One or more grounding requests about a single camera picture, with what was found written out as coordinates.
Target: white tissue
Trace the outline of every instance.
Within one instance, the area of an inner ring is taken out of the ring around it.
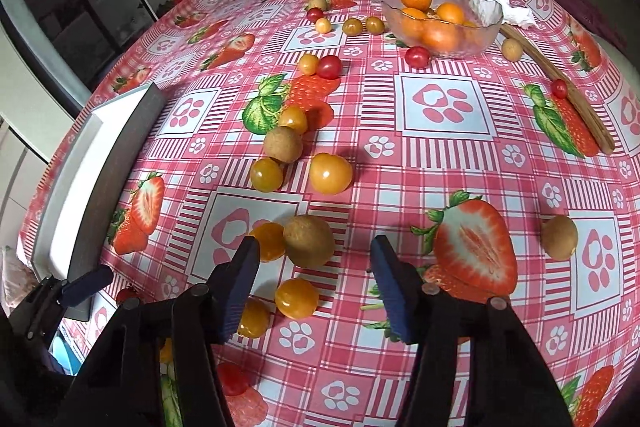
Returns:
[[[504,18],[503,22],[507,22],[513,26],[520,26],[521,28],[527,30],[534,26],[538,27],[536,20],[533,17],[533,12],[531,8],[513,8],[509,4],[509,0],[484,0],[484,1],[496,1],[500,3],[502,6],[502,16]],[[478,14],[480,20],[483,19],[482,12],[483,6],[478,0],[470,1],[471,9]]]

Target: red checkered tablecloth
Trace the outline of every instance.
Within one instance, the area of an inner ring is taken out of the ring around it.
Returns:
[[[393,425],[415,349],[366,327],[385,319],[382,309],[361,309],[380,302],[368,294],[374,283],[366,272],[369,243],[384,233],[417,266],[433,262],[420,256],[421,238],[409,227],[428,226],[425,210],[442,208],[463,189],[506,220],[518,261],[511,302],[558,385],[577,382],[577,397],[597,369],[614,368],[602,413],[640,347],[634,249],[640,102],[553,0],[511,3],[533,10],[540,27],[524,34],[593,104],[614,137],[613,155],[580,158],[551,142],[523,89],[536,84],[548,96],[549,81],[529,57],[504,60],[501,36],[481,55],[435,59],[416,71],[392,36],[348,37],[340,29],[348,17],[381,16],[381,0],[349,0],[332,10],[335,29],[324,36],[305,19],[304,0],[185,0],[165,15],[91,97],[38,186],[21,231],[29,257],[52,180],[81,123],[115,95],[117,77],[149,68],[146,81],[158,84],[168,102],[121,203],[137,181],[157,171],[166,184],[162,214],[145,251],[117,256],[105,243],[102,261],[113,267],[113,284],[95,299],[90,322],[63,324],[78,355],[87,354],[128,283],[148,299],[174,297],[228,260],[255,223],[311,212],[331,225],[335,256],[313,271],[284,258],[261,265],[254,294],[272,310],[273,325],[257,340],[234,336],[220,356],[255,376],[269,407],[263,426]],[[215,35],[193,42],[198,29],[221,20],[228,23]],[[255,36],[244,57],[201,71],[207,57],[240,34]],[[257,96],[260,79],[284,73],[288,82],[309,51],[337,54],[346,65],[339,88],[326,98],[335,118],[305,136],[305,153],[287,167],[283,187],[262,194],[249,179],[262,136],[244,128],[242,110]],[[337,196],[311,190],[309,159],[318,152],[338,153],[354,166],[348,190]],[[553,214],[568,214],[577,224],[577,253],[569,261],[553,261],[540,247],[541,223]],[[300,273],[320,290],[321,304],[312,317],[292,321],[275,312],[273,290]],[[460,347],[450,425],[463,424],[468,365],[467,343]]]

